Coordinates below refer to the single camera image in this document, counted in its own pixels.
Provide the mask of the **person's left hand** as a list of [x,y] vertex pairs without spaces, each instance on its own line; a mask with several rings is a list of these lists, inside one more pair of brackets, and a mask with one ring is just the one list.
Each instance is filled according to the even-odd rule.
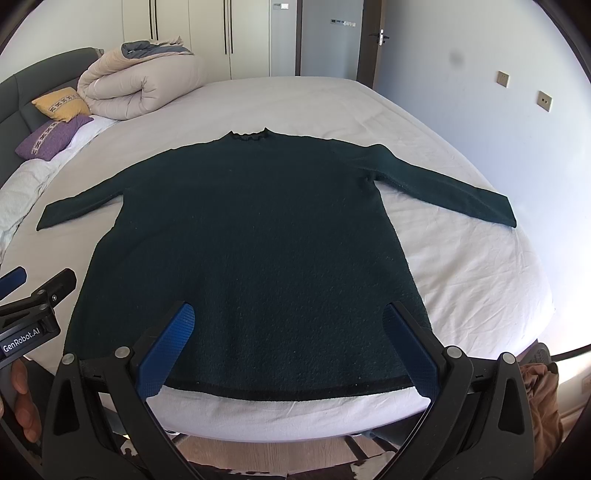
[[42,434],[40,414],[28,387],[28,373],[25,364],[16,360],[11,365],[10,384],[16,391],[14,414],[18,424],[30,443],[36,443]]

